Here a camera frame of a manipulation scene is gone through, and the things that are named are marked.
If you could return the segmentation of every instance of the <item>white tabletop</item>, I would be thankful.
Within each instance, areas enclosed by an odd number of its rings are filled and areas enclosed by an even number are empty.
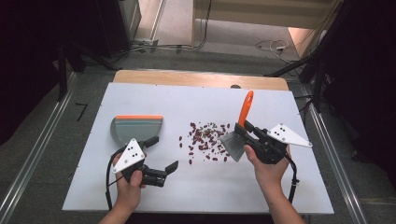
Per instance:
[[[163,188],[147,186],[142,190],[136,212],[268,213],[268,205],[256,182],[253,166],[245,155],[239,162],[231,158],[227,161],[209,161],[204,154],[194,153],[193,164],[189,164],[190,123],[195,122],[198,126],[210,122],[230,123],[232,128],[247,92],[226,88],[110,83],[63,210],[107,210],[106,167],[110,155],[120,148],[110,134],[110,123],[115,116],[163,115],[160,142],[145,149],[148,154],[145,164],[159,170],[174,161],[179,161],[179,166],[166,178]],[[284,123],[307,139],[290,91],[255,90],[247,120],[266,129]],[[300,179],[293,205],[301,214],[332,214],[332,205],[312,148],[291,146],[290,150]],[[282,188],[287,196],[291,178],[289,167],[282,179]],[[116,186],[110,189],[114,202]]]

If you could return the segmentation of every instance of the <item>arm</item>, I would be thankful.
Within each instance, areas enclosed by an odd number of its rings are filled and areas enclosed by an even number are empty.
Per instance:
[[[268,203],[275,224],[304,223],[282,191],[281,180],[288,168],[288,160],[284,158],[277,164],[264,164],[256,157],[253,148],[245,146],[245,151],[248,160],[254,166],[257,182]]]
[[[120,155],[114,159],[113,164],[116,164],[119,159]],[[142,182],[142,175],[141,171],[134,171],[130,183],[126,182],[124,178],[117,181],[117,200],[114,203],[113,209],[111,209],[99,223],[117,224],[126,222],[139,205],[141,196],[140,188],[145,187],[140,185]],[[121,173],[116,173],[116,178],[118,179],[120,177]]]

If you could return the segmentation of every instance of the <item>gray floor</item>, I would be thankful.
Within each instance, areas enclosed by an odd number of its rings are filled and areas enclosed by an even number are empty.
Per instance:
[[[274,72],[284,66],[284,63],[277,59],[263,60],[260,57],[196,51],[183,51],[181,54],[175,54],[172,50],[159,49],[154,53],[130,53],[125,55],[117,65],[124,69],[171,69],[259,76]],[[106,214],[105,212],[64,212],[62,206],[106,85],[112,81],[114,75],[114,71],[108,71],[100,65],[90,66],[84,74],[78,74],[76,89],[9,223],[94,223]],[[290,90],[295,96],[303,95],[301,84],[295,81],[295,77],[285,75],[285,78],[289,81]],[[2,195],[17,175],[50,116],[56,103],[57,89],[50,92],[26,118],[14,136],[0,146],[0,193]],[[88,104],[80,121],[77,119],[82,108],[76,103]],[[297,100],[297,104],[302,107],[305,101]],[[365,202],[362,203],[362,207],[369,222],[394,223],[396,220],[395,203],[381,203],[395,198],[395,191],[386,175],[371,163],[350,159],[353,148],[349,144],[343,123],[330,113],[326,105],[322,105],[322,109],[326,125],[353,187],[358,197]],[[314,152],[335,214],[311,216],[305,219],[307,222],[309,219],[310,223],[353,223],[321,145],[318,131],[309,114],[306,118],[306,130],[315,146]],[[380,199],[380,201],[373,203],[373,200],[369,199]]]

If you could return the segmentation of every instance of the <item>orange handle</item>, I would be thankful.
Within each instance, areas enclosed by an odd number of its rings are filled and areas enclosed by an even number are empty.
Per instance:
[[[253,102],[253,91],[249,91],[247,93],[247,97],[245,97],[244,105],[242,105],[241,114],[239,115],[238,123],[243,128],[245,128],[245,120],[248,116],[248,111],[250,109],[251,103]]]

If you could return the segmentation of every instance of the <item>small brush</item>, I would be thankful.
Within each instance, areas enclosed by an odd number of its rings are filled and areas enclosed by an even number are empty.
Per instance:
[[[240,126],[245,128],[245,120],[248,116],[248,111],[250,109],[251,103],[253,102],[253,91],[249,91],[245,97],[244,104],[242,105],[241,113],[239,115],[238,123]],[[244,154],[244,138],[236,133],[235,131],[227,133],[220,138],[221,143],[224,145],[227,152],[235,160],[239,161]]]

